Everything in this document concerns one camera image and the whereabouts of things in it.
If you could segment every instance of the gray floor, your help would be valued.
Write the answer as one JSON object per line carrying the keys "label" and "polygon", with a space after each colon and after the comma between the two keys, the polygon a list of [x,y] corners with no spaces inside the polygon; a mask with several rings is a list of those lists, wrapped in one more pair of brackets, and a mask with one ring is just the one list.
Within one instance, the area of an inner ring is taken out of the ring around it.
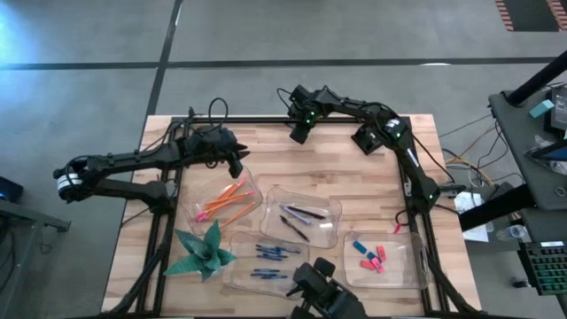
{"label": "gray floor", "polygon": [[[0,63],[158,61],[173,3],[0,0]],[[507,32],[492,0],[196,0],[183,4],[177,26],[172,61],[547,57],[567,43],[567,33]],[[433,113],[444,133],[488,114],[489,94],[515,88],[540,68],[170,69],[156,113],[185,114],[189,105],[202,113],[217,96],[229,101],[232,114],[284,113],[275,88],[327,84],[400,113]],[[152,69],[0,71],[0,175],[24,185],[26,206],[73,221],[65,235],[46,231],[54,249],[45,255],[38,250],[18,317],[92,315],[100,309],[124,201],[92,198],[65,205],[51,172],[78,154],[134,149],[154,76]],[[459,152],[492,123],[485,120],[441,143]],[[492,133],[482,140],[470,158],[486,153],[494,138]],[[501,152],[497,145],[493,156]],[[485,171],[496,178],[514,171],[511,167],[508,155]],[[470,259],[484,310],[563,317],[554,298],[509,287],[509,278],[523,271],[515,254]]]}

